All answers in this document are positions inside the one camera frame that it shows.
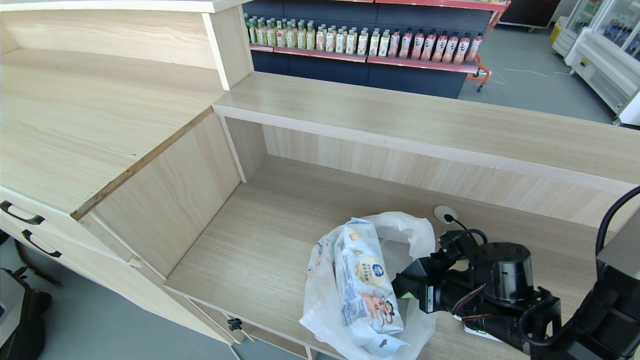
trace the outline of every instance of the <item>plastic bag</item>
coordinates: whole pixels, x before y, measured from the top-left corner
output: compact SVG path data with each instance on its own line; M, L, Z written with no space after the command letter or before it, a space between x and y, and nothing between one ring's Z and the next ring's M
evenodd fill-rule
M400 212L388 212L362 218L372 222L380 239L382 254L390 281L415 259L429 256L435 250L433 227L426 219ZM304 314L300 324L316 335L318 341L331 345L349 360L379 359L351 341L343 324L340 299L336 287L334 245L342 232L341 225L323 236L311 252L305 283ZM436 314L425 314L418 300L397 300L404 331L393 337L407 343L388 360L415 359L435 331Z

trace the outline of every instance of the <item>black drawer handle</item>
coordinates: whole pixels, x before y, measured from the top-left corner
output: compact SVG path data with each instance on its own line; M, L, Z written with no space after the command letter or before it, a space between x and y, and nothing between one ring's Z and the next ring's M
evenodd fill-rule
M17 215L14 215L12 213L9 212L9 208L11 207L11 205L13 205L11 202L8 202L7 200L2 201L2 203L0 203L0 209L2 209L2 211L4 211L5 213L13 216L14 218L20 220L20 221L24 221L27 224L31 224L31 225L40 225L42 224L42 222L44 221L44 217L41 217L40 215L36 215L33 218L30 219L26 219L26 218L21 218Z
M39 247L33 241L31 241L31 235L33 235L33 233L31 231L25 230L25 231L22 232L22 236L24 237L25 240L30 242L33 246L37 247L40 251L44 252L45 254L49 255L50 257L59 258L62 255L62 253L60 251L46 252L43 248Z

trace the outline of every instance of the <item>floor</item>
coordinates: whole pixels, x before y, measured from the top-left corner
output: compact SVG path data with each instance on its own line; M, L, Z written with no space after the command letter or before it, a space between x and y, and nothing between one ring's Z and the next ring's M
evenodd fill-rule
M480 55L494 81L482 92L476 91L479 83L467 81L460 99L611 123L609 108L578 76L569 76L569 68L552 53L548 31L528 34L522 28L498 28ZM55 287L34 275L27 279L54 299L46 314L47 346L41 360L235 360L226 345L148 313L40 254L30 254L63 282ZM0 246L0 266L22 266L12 241ZM299 359L261 341L245 341L234 349L244 360Z
M578 75L570 76L549 42L550 29L499 26L480 47L492 76L482 92L467 80L459 99L554 113L611 124L613 111Z

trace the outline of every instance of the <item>refrigerator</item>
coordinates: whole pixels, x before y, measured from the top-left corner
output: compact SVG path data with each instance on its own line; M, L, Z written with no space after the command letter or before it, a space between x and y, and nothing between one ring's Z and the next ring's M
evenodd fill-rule
M551 45L553 50L563 57L569 53L575 39L583 28L588 27L594 21L596 14L603 3L612 0L580 0L573 8L569 21L560 35Z
M606 0L564 57L615 112L618 124L640 125L639 30L640 0Z

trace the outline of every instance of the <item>drawer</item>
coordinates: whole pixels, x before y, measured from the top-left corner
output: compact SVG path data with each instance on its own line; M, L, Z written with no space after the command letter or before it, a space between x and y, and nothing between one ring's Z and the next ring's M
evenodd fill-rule
M32 232L33 229L42 228L112 258L123 261L128 261L131 258L131 252L109 248L68 214L7 188L0 187L0 208L2 215L24 224L24 227Z

